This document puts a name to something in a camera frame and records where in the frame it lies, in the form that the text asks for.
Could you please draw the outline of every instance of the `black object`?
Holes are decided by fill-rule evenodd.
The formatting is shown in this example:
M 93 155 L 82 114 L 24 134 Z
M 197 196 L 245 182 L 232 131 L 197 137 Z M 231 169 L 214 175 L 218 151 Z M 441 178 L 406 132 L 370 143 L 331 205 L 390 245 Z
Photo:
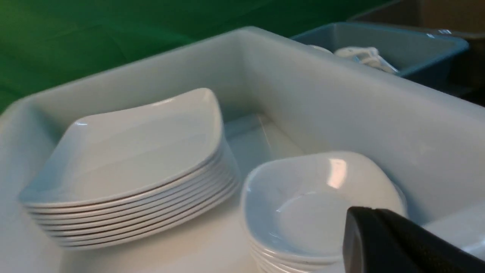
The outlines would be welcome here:
M 485 262 L 387 209 L 347 211 L 346 273 L 484 273 Z

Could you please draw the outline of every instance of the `dark brown bin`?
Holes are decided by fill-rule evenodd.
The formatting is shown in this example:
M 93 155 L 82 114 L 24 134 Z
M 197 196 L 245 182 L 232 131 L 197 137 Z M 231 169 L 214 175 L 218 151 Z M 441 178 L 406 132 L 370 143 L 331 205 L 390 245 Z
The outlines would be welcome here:
M 472 88 L 485 86 L 485 0 L 397 0 L 349 21 L 463 38 L 469 51 L 455 58 L 449 80 Z

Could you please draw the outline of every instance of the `blue plastic bin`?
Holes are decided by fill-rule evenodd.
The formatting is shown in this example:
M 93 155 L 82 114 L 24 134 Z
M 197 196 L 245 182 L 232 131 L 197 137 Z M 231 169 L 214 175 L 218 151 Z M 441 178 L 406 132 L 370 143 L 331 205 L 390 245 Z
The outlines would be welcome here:
M 429 87 L 442 86 L 455 56 L 468 49 L 457 37 L 446 37 L 362 23 L 333 23 L 292 37 L 332 52 L 349 46 L 375 47 L 399 70 L 397 76 Z

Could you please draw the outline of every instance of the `green tablecloth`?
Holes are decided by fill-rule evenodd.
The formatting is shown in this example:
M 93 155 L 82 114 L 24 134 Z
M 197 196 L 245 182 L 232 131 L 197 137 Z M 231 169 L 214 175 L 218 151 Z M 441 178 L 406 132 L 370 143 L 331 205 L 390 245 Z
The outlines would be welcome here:
M 11 102 L 243 26 L 291 36 L 387 0 L 0 0 L 0 112 Z

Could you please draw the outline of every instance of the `stacked white plates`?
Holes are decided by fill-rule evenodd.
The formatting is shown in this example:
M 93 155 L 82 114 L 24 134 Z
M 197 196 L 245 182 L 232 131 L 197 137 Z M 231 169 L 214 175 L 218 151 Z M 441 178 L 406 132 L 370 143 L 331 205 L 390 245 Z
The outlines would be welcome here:
M 265 163 L 248 175 L 241 203 L 251 255 L 265 273 L 325 272 L 341 262 L 351 206 L 406 216 L 404 197 L 382 170 L 351 152 Z
M 76 121 L 19 199 L 60 246 L 94 249 L 186 222 L 239 180 L 217 99 L 202 88 Z

